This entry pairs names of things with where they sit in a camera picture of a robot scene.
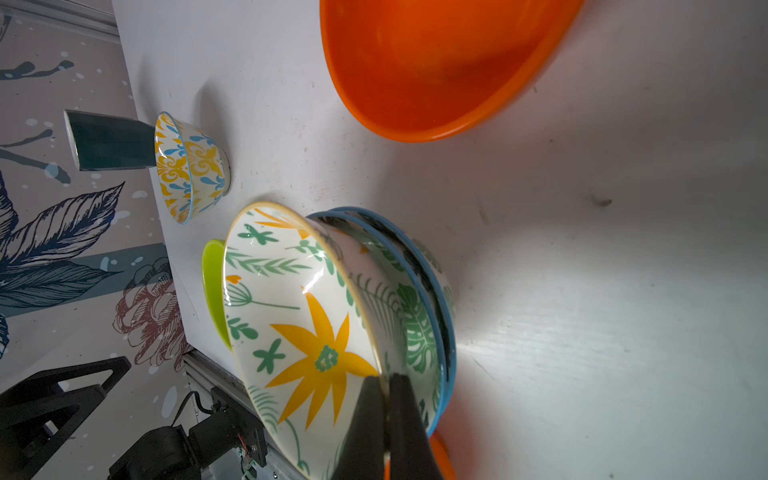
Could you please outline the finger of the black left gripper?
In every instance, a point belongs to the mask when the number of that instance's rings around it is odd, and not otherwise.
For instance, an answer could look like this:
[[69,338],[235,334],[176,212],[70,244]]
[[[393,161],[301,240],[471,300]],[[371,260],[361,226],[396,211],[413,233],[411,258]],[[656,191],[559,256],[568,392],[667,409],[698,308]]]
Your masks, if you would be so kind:
[[41,370],[19,381],[1,394],[1,406],[53,398],[83,388],[96,387],[108,394],[131,369],[126,356]]
[[104,401],[99,385],[36,398],[1,395],[1,477],[31,479]]

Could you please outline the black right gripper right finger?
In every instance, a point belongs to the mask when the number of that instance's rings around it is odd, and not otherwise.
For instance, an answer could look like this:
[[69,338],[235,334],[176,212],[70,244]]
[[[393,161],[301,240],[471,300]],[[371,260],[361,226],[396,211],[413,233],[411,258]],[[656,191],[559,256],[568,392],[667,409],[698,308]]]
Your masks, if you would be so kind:
[[389,380],[389,449],[392,480],[443,480],[424,429],[410,379]]

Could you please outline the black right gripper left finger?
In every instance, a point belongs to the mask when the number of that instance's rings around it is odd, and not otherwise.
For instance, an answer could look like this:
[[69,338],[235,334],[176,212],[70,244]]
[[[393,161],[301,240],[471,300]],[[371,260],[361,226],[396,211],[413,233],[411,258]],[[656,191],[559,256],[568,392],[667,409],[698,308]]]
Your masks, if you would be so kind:
[[385,405],[378,377],[363,381],[333,480],[384,478]]

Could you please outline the yellow flower bowl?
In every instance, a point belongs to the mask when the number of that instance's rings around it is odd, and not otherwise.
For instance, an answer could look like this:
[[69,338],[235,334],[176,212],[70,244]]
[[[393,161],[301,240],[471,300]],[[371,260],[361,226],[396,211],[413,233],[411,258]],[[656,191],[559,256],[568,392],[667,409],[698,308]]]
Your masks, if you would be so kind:
[[330,227],[266,201],[238,214],[224,245],[239,377],[282,454],[305,478],[330,479],[363,382],[381,372],[342,246]]

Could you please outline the blue yellow patterned bowl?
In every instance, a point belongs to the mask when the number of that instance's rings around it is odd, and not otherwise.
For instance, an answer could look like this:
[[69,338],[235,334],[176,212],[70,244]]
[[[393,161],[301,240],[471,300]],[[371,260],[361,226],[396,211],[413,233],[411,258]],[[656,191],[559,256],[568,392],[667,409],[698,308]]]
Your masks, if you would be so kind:
[[179,224],[216,206],[231,186],[226,152],[198,127],[161,112],[154,150],[161,196]]

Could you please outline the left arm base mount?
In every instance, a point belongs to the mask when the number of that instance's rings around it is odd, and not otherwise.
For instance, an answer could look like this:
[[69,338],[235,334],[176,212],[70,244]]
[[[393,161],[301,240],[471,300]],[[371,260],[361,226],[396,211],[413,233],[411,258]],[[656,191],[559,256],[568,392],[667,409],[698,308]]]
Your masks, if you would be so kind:
[[219,387],[206,419],[185,430],[172,424],[143,434],[110,468],[110,479],[201,479],[203,471],[233,449],[246,466],[267,465],[267,440],[258,416]]

